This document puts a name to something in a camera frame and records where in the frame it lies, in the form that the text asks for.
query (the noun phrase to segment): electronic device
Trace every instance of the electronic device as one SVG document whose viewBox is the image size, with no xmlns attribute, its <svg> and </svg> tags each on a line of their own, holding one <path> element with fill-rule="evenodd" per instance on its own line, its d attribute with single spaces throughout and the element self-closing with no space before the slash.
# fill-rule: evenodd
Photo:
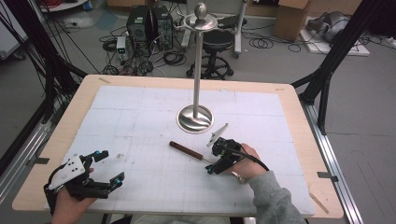
<svg viewBox="0 0 396 224">
<path fill-rule="evenodd" d="M 95 182 L 90 178 L 92 159 L 99 162 L 106 157 L 108 157 L 108 151 L 95 151 L 88 156 L 75 155 L 52 172 L 49 182 L 44 185 L 44 193 L 52 215 L 55 210 L 58 190 L 61 187 L 66 187 L 70 196 L 78 200 L 84 198 L 106 199 L 110 192 L 121 187 L 122 180 L 125 178 L 124 172 L 111 178 L 109 183 Z"/>
<path fill-rule="evenodd" d="M 152 7 L 154 36 L 160 49 L 173 48 L 173 19 L 166 6 Z"/>
<path fill-rule="evenodd" d="M 128 48 L 126 46 L 126 36 L 117 37 L 117 54 L 119 55 L 121 64 L 128 61 Z"/>
<path fill-rule="evenodd" d="M 126 28 L 131 38 L 134 56 L 149 56 L 149 44 L 153 40 L 149 6 L 132 6 Z"/>
<path fill-rule="evenodd" d="M 347 26 L 349 18 L 342 12 L 325 12 L 319 18 L 308 21 L 306 30 L 315 31 L 323 39 L 332 43 Z"/>
</svg>

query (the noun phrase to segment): black stool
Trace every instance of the black stool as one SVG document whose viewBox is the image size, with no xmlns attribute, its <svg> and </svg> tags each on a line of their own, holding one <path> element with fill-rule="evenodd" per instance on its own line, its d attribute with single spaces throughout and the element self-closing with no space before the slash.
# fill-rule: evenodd
<svg viewBox="0 0 396 224">
<path fill-rule="evenodd" d="M 203 64 L 205 69 L 201 74 L 201 78 L 221 78 L 225 80 L 225 76 L 232 76 L 233 69 L 223 58 L 218 57 L 217 53 L 233 46 L 233 34 L 228 31 L 212 30 L 204 33 L 203 49 L 209 55 L 202 57 L 208 59 L 207 64 Z M 223 62 L 223 64 L 216 65 L 216 59 Z M 186 72 L 187 77 L 192 77 L 195 63 L 191 66 L 190 70 Z"/>
</svg>

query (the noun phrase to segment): metal rail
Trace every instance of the metal rail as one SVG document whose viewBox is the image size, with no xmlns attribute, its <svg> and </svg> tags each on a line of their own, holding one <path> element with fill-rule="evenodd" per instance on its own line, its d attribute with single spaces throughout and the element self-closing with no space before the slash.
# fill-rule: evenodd
<svg viewBox="0 0 396 224">
<path fill-rule="evenodd" d="M 59 102 L 55 103 L 54 109 L 60 109 Z M 21 149 L 19 149 L 7 169 L 0 176 L 0 204 L 7 197 L 9 191 L 20 178 L 29 161 L 33 158 L 36 151 L 39 150 L 46 137 L 50 134 L 52 126 L 51 119 L 46 123 L 42 123 L 42 121 L 43 118 L 33 128 L 31 134 L 24 141 L 23 145 L 21 145 Z"/>
<path fill-rule="evenodd" d="M 355 204 L 355 201 L 350 193 L 347 182 L 344 178 L 343 172 L 341 171 L 340 165 L 337 158 L 334 155 L 332 146 L 330 145 L 329 138 L 327 135 L 322 134 L 318 126 L 318 112 L 313 105 L 302 104 L 304 112 L 306 113 L 307 119 L 311 125 L 311 130 L 316 137 L 320 153 L 322 154 L 323 160 L 327 166 L 329 173 L 332 176 L 336 176 L 338 181 L 333 182 L 334 188 L 337 191 L 338 197 L 343 205 L 346 217 L 351 224 L 362 224 L 361 213 Z"/>
</svg>

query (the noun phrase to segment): round metal base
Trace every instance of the round metal base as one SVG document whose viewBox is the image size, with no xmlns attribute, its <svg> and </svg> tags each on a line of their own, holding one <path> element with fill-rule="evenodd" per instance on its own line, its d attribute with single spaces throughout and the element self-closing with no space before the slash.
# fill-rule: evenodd
<svg viewBox="0 0 396 224">
<path fill-rule="evenodd" d="M 187 105 L 178 111 L 176 119 L 178 126 L 186 133 L 204 133 L 214 121 L 212 112 L 202 105 L 198 105 L 197 118 L 193 116 L 193 105 Z"/>
</svg>

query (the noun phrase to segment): metal stand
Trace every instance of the metal stand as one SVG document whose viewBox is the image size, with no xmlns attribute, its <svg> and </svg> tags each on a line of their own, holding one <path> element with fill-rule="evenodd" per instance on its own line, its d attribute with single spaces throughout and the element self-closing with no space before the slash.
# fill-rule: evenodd
<svg viewBox="0 0 396 224">
<path fill-rule="evenodd" d="M 178 111 L 177 124 L 187 133 L 204 133 L 213 125 L 213 115 L 209 109 L 199 105 L 199 89 L 201 81 L 202 45 L 204 33 L 197 33 L 195 50 L 195 74 L 194 74 L 194 102 Z"/>
<path fill-rule="evenodd" d="M 329 88 L 332 75 L 338 65 L 344 60 L 350 49 L 359 40 L 364 29 L 373 20 L 373 17 L 380 11 L 383 1 L 363 0 L 355 14 L 346 25 L 345 30 L 334 43 L 327 57 L 320 67 L 311 75 L 297 80 L 291 85 L 298 88 L 309 83 L 305 91 L 299 95 L 300 100 L 307 105 L 313 105 L 315 98 L 321 92 L 318 112 L 318 126 L 322 134 L 325 132 L 325 119 L 327 102 L 329 98 Z"/>
<path fill-rule="evenodd" d="M 207 8 L 204 3 L 198 3 L 194 13 L 195 15 L 191 14 L 184 18 L 183 25 L 177 27 L 177 29 L 187 28 L 197 32 L 194 70 L 194 102 L 193 105 L 187 105 L 178 111 L 177 124 L 187 133 L 204 133 L 212 127 L 214 121 L 212 112 L 206 107 L 199 105 L 204 32 L 217 28 L 218 22 L 215 18 L 207 15 Z"/>
</svg>

